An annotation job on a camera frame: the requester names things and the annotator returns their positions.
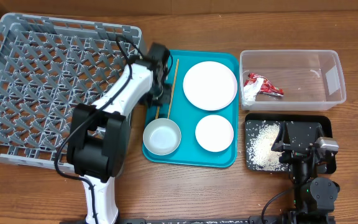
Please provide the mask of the rice grains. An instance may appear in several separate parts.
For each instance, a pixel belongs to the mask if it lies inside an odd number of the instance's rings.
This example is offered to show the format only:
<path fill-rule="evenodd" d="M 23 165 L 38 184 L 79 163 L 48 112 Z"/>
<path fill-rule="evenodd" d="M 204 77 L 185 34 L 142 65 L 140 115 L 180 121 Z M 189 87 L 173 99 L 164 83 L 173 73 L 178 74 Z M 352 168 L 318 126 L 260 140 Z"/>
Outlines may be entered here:
<path fill-rule="evenodd" d="M 250 170 L 284 172 L 286 164 L 279 163 L 280 152 L 271 148 L 279 133 L 280 123 L 268 120 L 246 121 L 246 166 Z"/>

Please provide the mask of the wooden chopstick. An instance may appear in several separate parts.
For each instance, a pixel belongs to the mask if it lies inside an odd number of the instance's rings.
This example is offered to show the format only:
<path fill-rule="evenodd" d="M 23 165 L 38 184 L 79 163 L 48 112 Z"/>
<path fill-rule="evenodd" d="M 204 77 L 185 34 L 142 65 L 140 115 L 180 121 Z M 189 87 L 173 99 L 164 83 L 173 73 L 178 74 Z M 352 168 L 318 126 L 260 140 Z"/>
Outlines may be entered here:
<path fill-rule="evenodd" d="M 168 107 L 167 119 L 170 119 L 170 113 L 171 113 L 171 110 L 172 110 L 172 104 L 173 104 L 173 97 L 174 97 L 176 80 L 177 80 L 179 61 L 180 60 L 177 59 L 176 67 L 175 67 L 175 74 L 174 74 L 173 83 L 172 83 L 172 92 L 171 92 L 170 104 L 169 104 L 169 107 Z"/>
<path fill-rule="evenodd" d="M 158 106 L 158 107 L 157 107 L 157 110 L 156 110 L 155 119 L 158 119 L 158 117 L 159 117 L 159 112 L 160 112 L 160 107 Z"/>

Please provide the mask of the grey bowl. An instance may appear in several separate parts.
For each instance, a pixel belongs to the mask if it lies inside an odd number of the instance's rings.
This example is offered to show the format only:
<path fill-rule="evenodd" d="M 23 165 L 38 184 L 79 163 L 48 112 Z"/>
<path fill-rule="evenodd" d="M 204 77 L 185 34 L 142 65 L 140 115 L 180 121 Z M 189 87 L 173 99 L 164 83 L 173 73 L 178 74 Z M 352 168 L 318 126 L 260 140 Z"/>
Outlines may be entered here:
<path fill-rule="evenodd" d="M 143 143 L 149 152 L 157 156 L 171 154 L 181 143 L 180 128 L 170 119 L 155 119 L 145 127 Z"/>

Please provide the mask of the red snack wrapper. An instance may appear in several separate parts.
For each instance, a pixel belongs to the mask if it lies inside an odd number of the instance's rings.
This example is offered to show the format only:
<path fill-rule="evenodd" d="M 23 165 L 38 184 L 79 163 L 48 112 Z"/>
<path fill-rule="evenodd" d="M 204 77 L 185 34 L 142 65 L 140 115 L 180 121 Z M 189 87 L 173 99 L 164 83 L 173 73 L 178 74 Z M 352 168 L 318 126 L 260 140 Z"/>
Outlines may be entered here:
<path fill-rule="evenodd" d="M 275 87 L 267 78 L 256 73 L 249 73 L 243 88 L 246 103 L 254 102 L 258 94 L 283 96 L 284 91 Z"/>

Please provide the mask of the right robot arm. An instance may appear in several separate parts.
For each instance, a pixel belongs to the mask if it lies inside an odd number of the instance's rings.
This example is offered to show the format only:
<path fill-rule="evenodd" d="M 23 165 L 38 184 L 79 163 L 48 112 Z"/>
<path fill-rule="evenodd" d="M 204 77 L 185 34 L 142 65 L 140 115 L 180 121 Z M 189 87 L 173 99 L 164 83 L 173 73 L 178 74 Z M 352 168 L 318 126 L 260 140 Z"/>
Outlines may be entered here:
<path fill-rule="evenodd" d="M 287 164 L 293 177 L 293 187 L 269 200 L 261 213 L 264 222 L 267 207 L 277 198 L 294 193 L 293 209 L 282 213 L 276 223 L 334 223 L 329 213 L 334 211 L 334 202 L 340 186 L 319 174 L 332 174 L 336 170 L 335 155 L 339 145 L 333 138 L 325 136 L 321 126 L 316 127 L 315 138 L 304 145 L 296 146 L 290 136 L 289 123 L 280 124 L 272 151 L 280 152 L 279 162 Z"/>

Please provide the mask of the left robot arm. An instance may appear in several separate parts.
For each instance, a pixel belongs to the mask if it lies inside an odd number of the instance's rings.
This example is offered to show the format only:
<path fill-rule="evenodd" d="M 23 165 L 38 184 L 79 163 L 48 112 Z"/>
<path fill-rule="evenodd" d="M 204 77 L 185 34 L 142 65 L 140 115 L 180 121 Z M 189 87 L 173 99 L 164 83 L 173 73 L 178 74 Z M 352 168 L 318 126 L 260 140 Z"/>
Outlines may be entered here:
<path fill-rule="evenodd" d="M 67 139 L 67 161 L 85 186 L 85 223 L 115 223 L 114 179 L 120 173 L 131 135 L 131 113 L 138 103 L 167 105 L 172 86 L 165 82 L 173 65 L 166 46 L 153 43 L 146 55 L 126 58 L 118 81 L 91 105 L 78 104 Z"/>

